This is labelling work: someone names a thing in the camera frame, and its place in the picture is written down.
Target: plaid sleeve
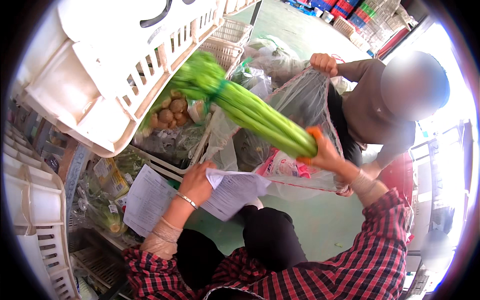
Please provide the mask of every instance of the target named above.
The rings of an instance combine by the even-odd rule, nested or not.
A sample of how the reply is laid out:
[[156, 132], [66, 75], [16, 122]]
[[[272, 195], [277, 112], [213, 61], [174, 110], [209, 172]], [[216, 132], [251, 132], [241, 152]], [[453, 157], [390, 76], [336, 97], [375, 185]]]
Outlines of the plaid sleeve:
[[136, 298], [195, 299], [180, 280], [175, 259], [165, 260], [153, 253], [128, 248], [123, 251], [127, 263], [127, 278]]
[[335, 268], [335, 297], [397, 299], [405, 279], [408, 205], [396, 189], [363, 210], [352, 248], [324, 262]]

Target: celery bunch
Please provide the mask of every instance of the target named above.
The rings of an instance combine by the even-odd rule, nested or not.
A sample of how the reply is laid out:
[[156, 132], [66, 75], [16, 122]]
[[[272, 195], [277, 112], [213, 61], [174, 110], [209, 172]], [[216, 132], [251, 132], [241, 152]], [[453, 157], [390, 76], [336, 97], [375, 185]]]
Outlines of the celery bunch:
[[244, 87], [225, 79], [225, 71], [208, 52], [194, 52], [171, 79], [193, 99], [209, 99], [239, 126], [253, 131], [295, 158], [317, 154], [315, 139]]

